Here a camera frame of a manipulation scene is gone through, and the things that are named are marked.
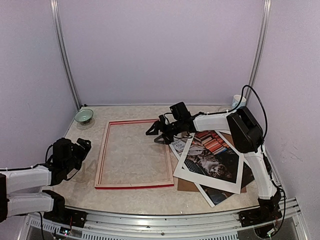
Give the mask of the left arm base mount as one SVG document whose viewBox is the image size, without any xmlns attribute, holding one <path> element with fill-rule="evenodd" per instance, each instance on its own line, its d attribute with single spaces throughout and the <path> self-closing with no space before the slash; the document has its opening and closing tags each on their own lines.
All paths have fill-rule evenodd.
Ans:
<svg viewBox="0 0 320 240">
<path fill-rule="evenodd" d="M 88 213 L 81 210 L 67 208 L 64 205 L 54 206 L 52 211 L 45 212 L 43 217 L 56 223 L 68 225 L 70 227 L 83 228 Z"/>
</svg>

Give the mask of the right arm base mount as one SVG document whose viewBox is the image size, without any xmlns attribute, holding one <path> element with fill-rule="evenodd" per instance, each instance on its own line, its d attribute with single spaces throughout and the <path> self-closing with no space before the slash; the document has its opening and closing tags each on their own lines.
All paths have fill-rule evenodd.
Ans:
<svg viewBox="0 0 320 240">
<path fill-rule="evenodd" d="M 258 198 L 258 207 L 239 212 L 241 226 L 249 227 L 282 218 L 279 206 L 281 198 L 280 190 L 277 190 L 270 199 Z"/>
</svg>

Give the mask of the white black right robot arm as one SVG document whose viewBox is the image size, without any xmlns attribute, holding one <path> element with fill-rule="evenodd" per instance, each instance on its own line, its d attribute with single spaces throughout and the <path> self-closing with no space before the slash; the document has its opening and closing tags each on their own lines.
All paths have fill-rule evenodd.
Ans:
<svg viewBox="0 0 320 240">
<path fill-rule="evenodd" d="M 158 117 L 146 131 L 147 136 L 157 135 L 156 142 L 170 144 L 174 136 L 182 133 L 202 131 L 229 131 L 235 148 L 244 155 L 252 170 L 258 187 L 258 203 L 256 218 L 266 222 L 271 217 L 283 217 L 279 202 L 286 198 L 282 188 L 276 185 L 272 177 L 272 167 L 265 155 L 264 141 L 267 134 L 246 106 L 237 104 L 230 111 L 191 115 L 184 102 L 170 107 L 170 114 L 175 119 L 170 123 L 165 114 Z"/>
</svg>

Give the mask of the white mat board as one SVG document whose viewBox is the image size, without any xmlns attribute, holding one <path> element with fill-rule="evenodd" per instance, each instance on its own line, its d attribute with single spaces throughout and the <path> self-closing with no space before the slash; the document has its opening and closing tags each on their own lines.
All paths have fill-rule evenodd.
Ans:
<svg viewBox="0 0 320 240">
<path fill-rule="evenodd" d="M 202 186 L 239 194 L 244 155 L 217 131 L 191 133 L 173 175 Z"/>
</svg>

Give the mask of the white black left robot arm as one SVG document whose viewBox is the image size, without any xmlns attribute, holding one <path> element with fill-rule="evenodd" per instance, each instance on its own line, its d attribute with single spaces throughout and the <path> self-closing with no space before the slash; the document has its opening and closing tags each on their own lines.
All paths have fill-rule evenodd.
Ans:
<svg viewBox="0 0 320 240">
<path fill-rule="evenodd" d="M 70 181 L 69 173 L 82 168 L 91 148 L 90 140 L 78 138 L 73 143 L 63 137 L 48 147 L 43 163 L 1 169 L 0 220 L 39 212 L 51 221 L 75 221 L 77 214 L 66 208 L 65 198 L 48 188 Z"/>
</svg>

